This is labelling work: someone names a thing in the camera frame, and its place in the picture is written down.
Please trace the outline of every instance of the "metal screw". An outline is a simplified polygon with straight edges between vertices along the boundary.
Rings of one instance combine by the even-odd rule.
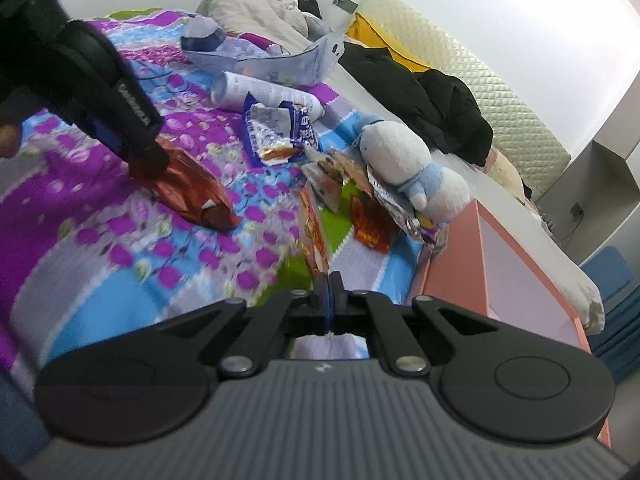
[[[427,361],[417,355],[403,355],[396,359],[396,368],[403,372],[421,372],[427,367]]]
[[[250,370],[253,365],[254,362],[244,355],[229,355],[220,361],[220,367],[231,374],[241,374]]]

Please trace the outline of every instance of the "quilted headboard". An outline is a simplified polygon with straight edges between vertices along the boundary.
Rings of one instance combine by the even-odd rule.
[[[507,83],[464,46],[400,0],[361,0],[356,12],[427,65],[466,83],[494,129],[494,145],[517,168],[534,198],[560,176],[571,155]]]

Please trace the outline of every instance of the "human hand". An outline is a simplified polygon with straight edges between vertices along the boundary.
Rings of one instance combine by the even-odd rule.
[[[11,158],[20,149],[22,125],[0,122],[0,158]]]

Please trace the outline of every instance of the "white bedsheet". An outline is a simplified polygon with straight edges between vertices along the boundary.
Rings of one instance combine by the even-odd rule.
[[[297,53],[310,44],[274,10],[273,0],[203,0],[198,12],[212,17],[225,30],[252,32]],[[374,99],[345,69],[336,65],[325,82],[358,110],[385,120],[400,121]],[[530,213],[499,184],[455,155],[433,154],[434,160],[457,171],[469,183],[472,195],[516,238],[575,309],[587,334],[604,327],[604,308],[595,284],[549,238]]]

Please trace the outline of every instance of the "white plush toy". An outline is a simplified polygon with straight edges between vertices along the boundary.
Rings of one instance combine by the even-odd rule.
[[[451,222],[471,200],[465,179],[433,162],[424,141],[404,124],[364,126],[360,151],[386,183],[398,186],[416,211],[436,223]]]

